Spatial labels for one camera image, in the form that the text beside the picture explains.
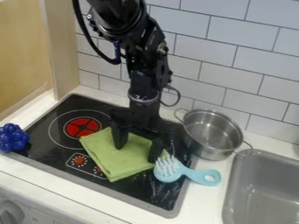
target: white subway tile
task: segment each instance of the white subway tile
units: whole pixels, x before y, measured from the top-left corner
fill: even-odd
[[[290,80],[299,80],[299,58],[239,47],[234,67]]]
[[[288,104],[283,101],[227,89],[224,106],[258,116],[281,120]]]
[[[80,84],[99,89],[99,75],[79,70]]]
[[[92,38],[92,40],[93,40],[94,44],[97,46],[97,38]],[[87,39],[85,38],[85,36],[76,34],[76,41],[77,41],[77,52],[92,54],[94,56],[97,55],[97,53],[94,51],[94,49],[87,42]]]
[[[284,0],[251,0],[247,20],[299,28],[299,3]]]
[[[167,43],[169,50],[169,53],[173,54],[174,53],[174,46],[175,46],[175,39],[176,39],[176,34],[170,33],[170,32],[164,32],[165,35],[165,41]]]
[[[180,0],[147,0],[146,3],[178,9],[179,1]]]
[[[182,0],[182,10],[243,19],[248,0]]]
[[[231,66],[235,51],[235,45],[177,35],[175,54],[178,56]]]
[[[82,14],[87,15],[91,7],[89,2],[87,0],[79,0],[79,3]]]
[[[299,127],[252,115],[247,131],[272,137],[293,144],[299,144]]]
[[[290,104],[283,121],[299,125],[299,105]]]
[[[281,28],[275,52],[299,56],[299,31]]]
[[[278,27],[212,17],[208,38],[240,46],[272,50]]]
[[[104,59],[78,53],[79,69],[110,76],[116,79],[121,78],[121,66],[114,66]]]
[[[100,90],[124,97],[128,96],[129,83],[122,80],[115,80],[100,76]]]
[[[174,75],[193,80],[198,79],[201,64],[200,61],[185,59],[172,55],[169,55],[168,60],[170,64],[170,70]]]
[[[98,47],[100,51],[105,53],[110,59],[115,58],[115,46],[110,41],[98,38]]]
[[[122,81],[131,81],[126,64],[122,64]]]
[[[286,102],[299,103],[299,82],[265,76],[260,95]]]
[[[225,66],[203,63],[200,81],[208,82],[225,88],[232,88],[256,94],[261,84],[262,75],[249,73]]]
[[[94,38],[98,38],[99,34],[96,31],[93,31],[93,29],[90,27],[89,21],[87,20],[87,17],[83,15],[83,19],[84,19],[85,26],[87,27],[87,30],[88,30],[90,36],[94,37]],[[78,24],[77,18],[75,18],[74,21],[75,21],[75,31],[77,33],[83,34],[83,31],[81,30],[81,28]]]
[[[195,101],[194,104],[195,109],[212,109],[216,110],[226,116],[229,116],[232,118],[236,123],[239,124],[239,126],[244,130],[246,128],[249,114],[246,114],[244,112],[240,112],[237,110],[229,109],[229,108],[223,108],[220,106],[216,106],[210,103],[202,102],[202,101]]]
[[[171,104],[175,103],[176,100],[177,100],[177,96],[175,94],[169,94],[169,93],[163,92],[162,101],[165,104],[171,105]],[[175,110],[175,109],[180,109],[180,108],[191,110],[192,109],[192,104],[193,104],[192,99],[181,97],[181,100],[179,101],[179,103],[176,106],[174,106],[174,107],[165,107],[163,104],[161,104],[161,107],[166,108],[166,109],[170,109],[170,110]]]
[[[171,85],[177,88],[182,96],[218,105],[221,104],[225,93],[223,87],[215,87],[213,85],[179,77],[172,77]]]
[[[164,31],[199,38],[205,37],[209,23],[209,17],[206,15],[156,6],[150,7],[150,15],[156,19]]]

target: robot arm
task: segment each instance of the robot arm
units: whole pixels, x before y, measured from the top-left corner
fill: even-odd
[[[100,37],[116,45],[115,59],[100,56],[112,64],[119,64],[121,60],[117,47],[125,50],[131,78],[129,98],[147,102],[156,99],[158,92],[171,82],[172,72],[168,66],[165,36],[156,20],[147,13],[145,2],[87,1],[92,6],[87,16],[90,25]],[[73,5],[76,11],[79,7],[78,0],[73,0]]]
[[[125,58],[131,79],[129,108],[111,111],[115,147],[123,147],[129,132],[146,133],[143,136],[152,141],[149,161],[154,162],[170,142],[170,131],[163,129],[163,119],[159,116],[161,93],[164,88],[171,88],[172,76],[165,36],[156,20],[147,13],[144,0],[87,1],[92,6],[87,19],[100,37],[114,43],[115,58],[110,59],[95,46],[81,16],[79,0],[73,0],[76,17],[87,41],[111,64],[120,64],[121,56]]]

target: stainless steel sink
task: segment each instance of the stainless steel sink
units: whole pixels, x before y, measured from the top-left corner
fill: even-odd
[[[263,150],[237,156],[222,219],[224,224],[299,224],[299,161]]]

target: black cooktop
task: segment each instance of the black cooktop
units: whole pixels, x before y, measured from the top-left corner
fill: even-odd
[[[80,182],[101,193],[165,217],[175,216],[187,188],[184,177],[174,183],[165,184],[158,181],[152,171],[144,171],[110,183],[82,148],[79,138],[108,127],[109,111],[113,108],[114,105],[71,94],[26,131],[31,135],[31,147],[18,154],[47,165],[45,167],[51,166],[60,170],[62,172],[55,170],[55,174],[68,177],[71,181]],[[177,158],[185,165],[190,165],[191,155],[187,153],[182,141],[182,126],[172,122],[165,122],[165,125],[175,130]],[[78,181],[77,178],[72,178],[73,176],[86,181]]]

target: green towel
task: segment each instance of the green towel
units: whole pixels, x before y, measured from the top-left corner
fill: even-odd
[[[110,182],[154,167],[148,162],[151,141],[143,137],[129,133],[126,145],[121,150],[117,150],[111,128],[106,128],[90,136],[83,136],[80,142]]]

